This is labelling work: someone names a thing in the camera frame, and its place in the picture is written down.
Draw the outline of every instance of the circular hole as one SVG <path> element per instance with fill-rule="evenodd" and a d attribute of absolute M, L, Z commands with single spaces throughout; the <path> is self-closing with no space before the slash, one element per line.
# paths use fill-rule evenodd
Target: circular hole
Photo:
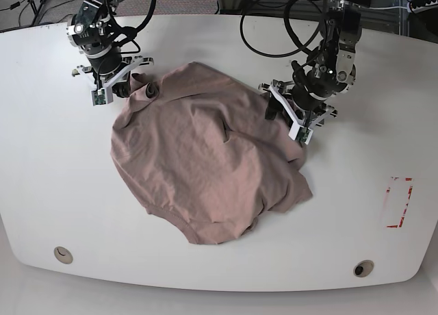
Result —
<path fill-rule="evenodd" d="M 55 258 L 63 264 L 68 265 L 73 262 L 73 256 L 70 251 L 64 247 L 56 247 L 55 250 L 53 250 L 53 253 L 55 254 Z"/>
<path fill-rule="evenodd" d="M 356 277 L 367 277 L 374 269 L 374 262 L 371 260 L 364 260 L 358 263 L 353 270 Z"/>

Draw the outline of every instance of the white table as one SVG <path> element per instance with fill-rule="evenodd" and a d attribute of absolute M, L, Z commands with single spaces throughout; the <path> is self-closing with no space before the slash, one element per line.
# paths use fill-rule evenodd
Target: white table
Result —
<path fill-rule="evenodd" d="M 139 71 L 161 75 L 198 61 L 253 88 L 289 80 L 292 59 L 249 51 L 239 19 L 154 16 L 136 40 L 155 66 Z M 302 40 L 315 27 L 293 24 Z M 436 45 L 364 31 L 357 83 L 333 99 L 339 116 L 315 132 L 302 169 L 314 198 L 286 215 L 264 215 L 239 240 L 198 246 L 147 215 L 119 177 L 110 136 L 125 101 L 92 107 L 87 85 L 70 75 L 87 61 L 65 27 L 0 34 L 0 214 L 22 263 L 132 284 L 230 291 L 348 288 L 416 274 L 438 219 Z M 262 51 L 294 48 L 280 19 L 248 17 L 245 30 Z M 385 203 L 391 177 L 400 179 Z M 404 224 L 387 228 L 402 215 L 406 177 L 414 180 Z M 72 264 L 55 259 L 58 246 L 72 252 Z M 353 275 L 362 260 L 375 263 L 366 278 Z"/>

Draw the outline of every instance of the floor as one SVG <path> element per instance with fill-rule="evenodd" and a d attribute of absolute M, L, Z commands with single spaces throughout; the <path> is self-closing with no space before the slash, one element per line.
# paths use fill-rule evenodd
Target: floor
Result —
<path fill-rule="evenodd" d="M 17 1 L 0 0 L 0 9 L 7 8 Z M 48 0 L 42 10 L 41 23 L 57 23 L 68 20 L 70 14 L 75 14 L 78 11 L 82 1 Z M 149 3 L 150 0 L 126 0 L 119 5 L 117 14 L 119 16 L 145 15 L 148 11 Z M 13 10 L 1 11 L 0 30 L 30 24 L 34 16 L 30 6 L 26 7 L 26 4 L 27 2 L 24 1 Z M 155 14 L 214 14 L 216 10 L 216 0 L 157 0 Z"/>

